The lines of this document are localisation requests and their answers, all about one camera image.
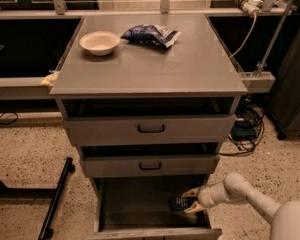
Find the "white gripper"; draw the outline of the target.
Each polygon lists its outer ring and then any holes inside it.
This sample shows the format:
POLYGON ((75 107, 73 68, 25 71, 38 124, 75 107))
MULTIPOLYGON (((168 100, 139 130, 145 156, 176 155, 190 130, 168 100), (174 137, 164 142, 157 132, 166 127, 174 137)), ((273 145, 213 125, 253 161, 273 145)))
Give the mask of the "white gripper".
POLYGON ((186 214, 194 214, 205 210, 205 208, 212 208, 216 205, 212 198, 211 188, 203 185, 200 188, 192 188, 181 195, 182 198, 197 197, 195 201, 188 208, 184 209, 186 214))

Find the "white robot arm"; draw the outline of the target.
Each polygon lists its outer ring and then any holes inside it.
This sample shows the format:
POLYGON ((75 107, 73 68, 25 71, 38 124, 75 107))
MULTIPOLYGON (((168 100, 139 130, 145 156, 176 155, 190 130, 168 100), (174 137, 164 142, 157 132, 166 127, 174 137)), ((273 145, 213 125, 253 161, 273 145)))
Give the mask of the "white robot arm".
POLYGON ((229 173, 221 182, 201 185, 182 194, 196 198, 185 213, 195 213, 219 204, 248 203, 270 225, 270 240, 300 240, 300 200, 276 202, 254 188, 241 174, 229 173))

